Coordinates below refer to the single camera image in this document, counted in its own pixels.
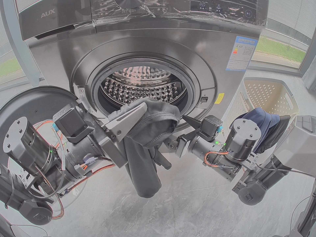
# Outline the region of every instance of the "play pause button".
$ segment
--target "play pause button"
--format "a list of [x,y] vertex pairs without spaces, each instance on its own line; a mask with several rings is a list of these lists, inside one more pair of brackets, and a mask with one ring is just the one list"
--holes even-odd
[[246,11],[245,11],[245,15],[246,15],[247,18],[251,18],[251,17],[252,17],[252,12],[251,12],[251,10],[246,10]]

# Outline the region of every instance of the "aux logo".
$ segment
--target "aux logo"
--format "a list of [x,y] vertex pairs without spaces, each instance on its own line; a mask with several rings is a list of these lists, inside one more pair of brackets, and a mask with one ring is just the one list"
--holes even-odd
[[53,10],[50,10],[49,12],[45,12],[45,13],[42,13],[42,16],[41,16],[41,18],[42,17],[46,17],[46,16],[48,16],[48,15],[50,15],[50,14],[53,14],[53,13],[55,13],[55,11],[54,11],[55,9],[53,9]]

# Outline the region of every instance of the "yellow label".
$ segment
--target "yellow label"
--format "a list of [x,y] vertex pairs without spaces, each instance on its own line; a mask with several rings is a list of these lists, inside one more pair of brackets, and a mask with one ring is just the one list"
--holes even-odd
[[219,93],[217,100],[215,101],[215,104],[220,104],[223,98],[224,98],[224,93]]

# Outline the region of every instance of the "navy blue cloth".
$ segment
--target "navy blue cloth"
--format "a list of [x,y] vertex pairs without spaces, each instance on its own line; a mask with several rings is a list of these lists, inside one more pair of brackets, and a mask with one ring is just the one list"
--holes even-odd
[[269,128],[273,127],[274,125],[278,124],[280,122],[280,116],[275,114],[270,114],[261,109],[260,107],[253,109],[252,111],[248,113],[244,113],[237,117],[236,119],[249,119],[252,120],[257,124],[261,131],[261,137],[257,143],[257,145],[252,150],[254,153],[256,152],[257,148],[260,146],[260,144],[263,142],[263,140],[266,138],[267,132]]

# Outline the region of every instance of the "qr code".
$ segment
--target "qr code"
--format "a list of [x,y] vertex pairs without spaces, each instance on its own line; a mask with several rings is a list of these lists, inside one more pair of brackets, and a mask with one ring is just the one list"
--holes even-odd
[[245,46],[244,52],[242,53],[242,55],[251,55],[252,51],[253,51],[254,47],[251,46]]

